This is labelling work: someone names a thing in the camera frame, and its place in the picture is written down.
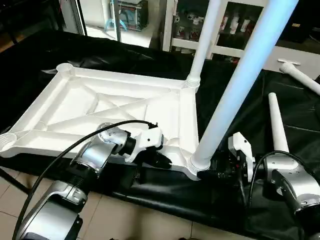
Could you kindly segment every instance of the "black cable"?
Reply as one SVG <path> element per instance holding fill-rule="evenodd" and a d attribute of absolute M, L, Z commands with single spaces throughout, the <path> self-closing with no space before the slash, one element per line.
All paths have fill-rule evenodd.
<path fill-rule="evenodd" d="M 247 201 L 246 201 L 246 195 L 245 195 L 244 182 L 242 179 L 242 171 L 243 171 L 243 166 L 246 162 L 246 155 L 242 151 L 237 151 L 237 160 L 238 160 L 238 164 L 236 165 L 237 180 L 238 180 L 239 188 L 241 192 L 241 201 L 244 208 L 246 209 Z"/>
<path fill-rule="evenodd" d="M 70 147 L 68 147 L 66 150 L 64 150 L 63 152 L 61 152 L 50 164 L 49 166 L 41 173 L 41 175 L 37 178 L 37 180 L 35 181 L 34 185 L 32 186 L 32 189 L 30 190 L 30 193 L 28 194 L 24 204 L 23 204 L 23 207 L 20 211 L 20 214 L 19 214 L 19 217 L 16 221 L 16 224 L 15 224 L 15 227 L 14 227 L 14 231 L 13 231 L 13 236 L 12 236 L 12 240 L 16 240 L 16 237 L 17 237 L 17 233 L 18 233 L 18 230 L 21 226 L 21 223 L 23 221 L 23 218 L 25 216 L 25 213 L 27 211 L 27 208 L 28 208 L 28 205 L 34 195 L 34 193 L 36 192 L 37 190 L 37 187 L 39 186 L 41 180 L 44 178 L 45 174 L 47 173 L 47 171 L 57 162 L 59 161 L 61 158 L 63 158 L 64 155 L 66 155 L 69 151 L 71 151 L 73 148 L 75 148 L 76 146 L 78 146 L 79 144 L 81 144 L 82 142 L 84 142 L 85 140 L 93 137 L 94 135 L 96 134 L 99 134 L 103 131 L 106 131 L 108 129 L 111 129 L 111 128 L 114 128 L 114 127 L 117 127 L 117 126 L 120 126 L 120 125 L 124 125 L 124 124 L 131 124 L 131 123 L 141 123 L 141 124 L 147 124 L 149 126 L 149 129 L 150 128 L 154 128 L 156 127 L 157 125 L 154 125 L 148 121 L 143 121 L 143 120 L 127 120 L 127 121 L 121 121 L 121 122 L 118 122 L 118 123 L 115 123 L 115 124 L 111 124 L 109 126 L 105 126 L 97 131 L 94 131 L 92 133 L 90 133 L 89 135 L 87 136 L 84 136 L 83 138 L 81 138 L 80 140 L 76 141 L 74 144 L 72 144 Z"/>
<path fill-rule="evenodd" d="M 241 201 L 244 206 L 244 208 L 247 208 L 247 202 L 246 202 L 246 195 L 245 195 L 245 188 L 244 188 L 244 183 L 242 180 L 242 167 L 239 167 L 237 169 L 237 178 L 239 182 L 239 187 L 240 187 L 240 192 L 241 192 Z"/>
<path fill-rule="evenodd" d="M 254 182 L 255 182 L 255 178 L 256 178 L 256 174 L 257 174 L 258 168 L 267 157 L 269 157 L 270 155 L 274 155 L 274 154 L 283 154 L 283 155 L 286 155 L 287 157 L 290 157 L 290 158 L 296 160 L 299 164 L 301 164 L 304 167 L 304 169 L 307 171 L 308 174 L 310 174 L 311 176 L 314 177 L 315 180 L 317 180 L 317 177 L 312 172 L 312 170 L 307 169 L 307 167 L 304 166 L 304 164 L 302 163 L 301 159 L 298 156 L 296 156 L 296 155 L 294 155 L 292 153 L 286 152 L 286 151 L 279 151 L 279 150 L 268 152 L 267 154 L 265 154 L 263 157 L 260 158 L 260 160 L 257 162 L 257 164 L 254 167 L 252 180 L 251 180 L 251 183 L 250 183 L 249 196 L 248 196 L 248 205 L 247 205 L 248 208 L 251 207 L 252 197 L 253 197 L 252 194 L 253 194 L 253 189 L 254 189 Z"/>

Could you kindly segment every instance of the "white tray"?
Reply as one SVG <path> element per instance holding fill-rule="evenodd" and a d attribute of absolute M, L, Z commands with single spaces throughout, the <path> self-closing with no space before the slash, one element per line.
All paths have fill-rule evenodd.
<path fill-rule="evenodd" d="M 161 152 L 174 162 L 174 170 L 186 167 L 199 144 L 194 88 L 183 88 L 181 80 L 84 69 L 69 63 L 58 65 L 57 71 L 10 131 L 0 135 L 0 156 L 57 156 L 101 123 L 139 119 L 158 123 L 164 134 Z M 134 137 L 148 126 L 132 123 L 120 128 Z M 81 146 L 66 157 L 73 158 Z"/>

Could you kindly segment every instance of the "bottle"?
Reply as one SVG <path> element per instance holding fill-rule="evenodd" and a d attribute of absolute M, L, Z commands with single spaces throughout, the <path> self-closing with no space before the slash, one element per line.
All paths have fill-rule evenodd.
<path fill-rule="evenodd" d="M 186 36 L 186 26 L 183 26 L 184 24 L 183 18 L 179 16 L 178 12 L 175 14 L 174 24 L 175 24 L 175 38 L 184 39 Z"/>
<path fill-rule="evenodd" d="M 190 40 L 198 42 L 201 34 L 202 24 L 199 17 L 195 17 L 192 21 L 192 26 L 190 30 Z"/>
<path fill-rule="evenodd" d="M 222 22 L 221 22 L 221 25 L 220 25 L 220 31 L 225 30 L 228 19 L 229 19 L 229 13 L 225 12 L 223 19 L 222 19 Z"/>
<path fill-rule="evenodd" d="M 233 14 L 233 18 L 232 18 L 232 21 L 231 21 L 231 24 L 230 24 L 230 34 L 235 34 L 236 31 L 237 31 L 237 28 L 238 28 L 238 25 L 239 25 L 239 13 L 238 11 L 236 11 L 234 14 Z"/>
<path fill-rule="evenodd" d="M 251 21 L 250 20 L 250 15 L 251 15 L 250 14 L 250 7 L 247 6 L 246 11 L 245 11 L 244 16 L 243 16 L 243 23 L 242 23 L 241 28 L 240 28 L 240 31 L 243 32 L 243 33 L 246 32 L 247 27 L 248 27 L 248 25 L 249 25 L 249 23 Z"/>

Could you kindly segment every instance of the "white tube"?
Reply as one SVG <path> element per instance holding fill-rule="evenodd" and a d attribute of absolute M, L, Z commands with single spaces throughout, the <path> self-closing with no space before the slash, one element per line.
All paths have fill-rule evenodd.
<path fill-rule="evenodd" d="M 274 92 L 271 92 L 268 94 L 268 98 L 274 150 L 289 152 L 286 133 L 284 125 L 282 123 L 281 113 L 278 105 L 277 95 Z"/>
<path fill-rule="evenodd" d="M 302 71 L 296 69 L 291 62 L 283 63 L 280 67 L 280 71 L 284 74 L 289 74 L 291 77 L 295 78 L 320 96 L 320 84 L 305 75 Z"/>
<path fill-rule="evenodd" d="M 220 3 L 221 0 L 210 0 L 209 2 L 199 39 L 198 48 L 195 52 L 191 71 L 186 78 L 185 85 L 187 87 L 198 88 L 200 86 L 200 74 L 212 40 L 212 34 L 214 31 L 215 21 L 218 15 Z"/>
<path fill-rule="evenodd" d="M 263 11 L 228 86 L 202 136 L 189 165 L 198 171 L 210 160 L 244 102 L 298 0 L 270 0 Z"/>

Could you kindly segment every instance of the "table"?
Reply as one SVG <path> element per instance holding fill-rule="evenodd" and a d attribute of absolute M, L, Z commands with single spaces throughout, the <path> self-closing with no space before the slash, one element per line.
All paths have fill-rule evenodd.
<path fill-rule="evenodd" d="M 60 63 L 75 67 L 185 80 L 192 58 L 116 41 L 58 31 L 42 31 L 0 54 L 2 117 L 0 130 L 15 123 L 56 74 Z M 235 69 L 226 62 L 208 60 L 196 94 L 198 132 L 201 137 Z M 227 135 L 240 131 L 253 153 L 273 149 L 267 94 L 275 92 L 289 149 L 320 177 L 320 98 L 297 81 L 278 72 L 262 71 L 230 126 Z M 227 151 L 227 137 L 219 154 Z M 0 165 L 38 175 L 52 157 L 19 154 L 2 158 Z M 49 173 L 57 179 L 70 159 Z M 303 238 L 282 199 L 257 180 L 252 209 L 245 217 L 237 189 L 219 182 L 192 181 L 181 172 L 141 169 L 109 164 L 94 190 L 128 202 L 153 208 L 256 239 Z"/>

